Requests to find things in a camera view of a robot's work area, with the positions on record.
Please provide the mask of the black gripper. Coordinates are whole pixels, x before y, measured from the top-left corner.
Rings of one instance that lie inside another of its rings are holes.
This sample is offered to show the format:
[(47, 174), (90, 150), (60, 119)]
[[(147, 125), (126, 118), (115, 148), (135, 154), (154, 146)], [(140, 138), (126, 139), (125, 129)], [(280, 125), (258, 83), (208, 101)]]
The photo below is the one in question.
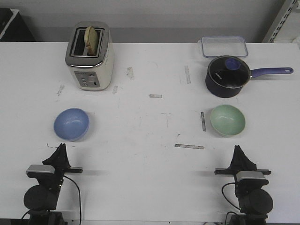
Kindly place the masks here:
[(243, 187), (261, 188), (269, 184), (265, 176), (270, 175), (271, 171), (266, 169), (256, 170), (256, 164), (248, 159), (239, 145), (235, 145), (229, 167), (227, 169), (216, 168), (214, 174), (232, 175), (235, 182)]
[[(60, 164), (60, 153), (62, 150), (62, 162), (64, 168), (55, 168)], [(43, 160), (41, 170), (37, 173), (37, 180), (40, 185), (47, 189), (60, 189), (63, 184), (65, 173), (82, 173), (82, 167), (71, 167), (66, 144), (61, 143), (56, 151), (47, 159)]]

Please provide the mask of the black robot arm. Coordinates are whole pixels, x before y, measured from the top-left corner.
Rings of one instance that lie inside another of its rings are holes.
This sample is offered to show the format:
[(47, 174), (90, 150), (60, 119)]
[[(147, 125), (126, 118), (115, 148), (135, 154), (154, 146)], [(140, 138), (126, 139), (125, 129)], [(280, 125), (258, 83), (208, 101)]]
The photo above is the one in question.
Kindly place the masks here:
[[(265, 225), (268, 213), (273, 209), (273, 200), (268, 192), (262, 189), (268, 185), (265, 178), (270, 175), (268, 169), (258, 169), (256, 164), (248, 159), (239, 145), (234, 146), (233, 157), (228, 168), (217, 168), (215, 175), (231, 175), (234, 182), (226, 183), (221, 188), (223, 197), (239, 213), (229, 211), (225, 216), (225, 225)], [(234, 193), (238, 206), (234, 205), (225, 195), (224, 188), (234, 185)]]
[(61, 143), (56, 151), (41, 165), (30, 165), (26, 170), (29, 178), (38, 181), (37, 185), (29, 188), (23, 198), (24, 206), (28, 209), (29, 225), (67, 225), (60, 211), (56, 211), (61, 186), (64, 179), (73, 182), (78, 190), (79, 222), (82, 222), (81, 192), (77, 183), (66, 176), (66, 173), (82, 173), (81, 167), (72, 167), (69, 163), (66, 145)]

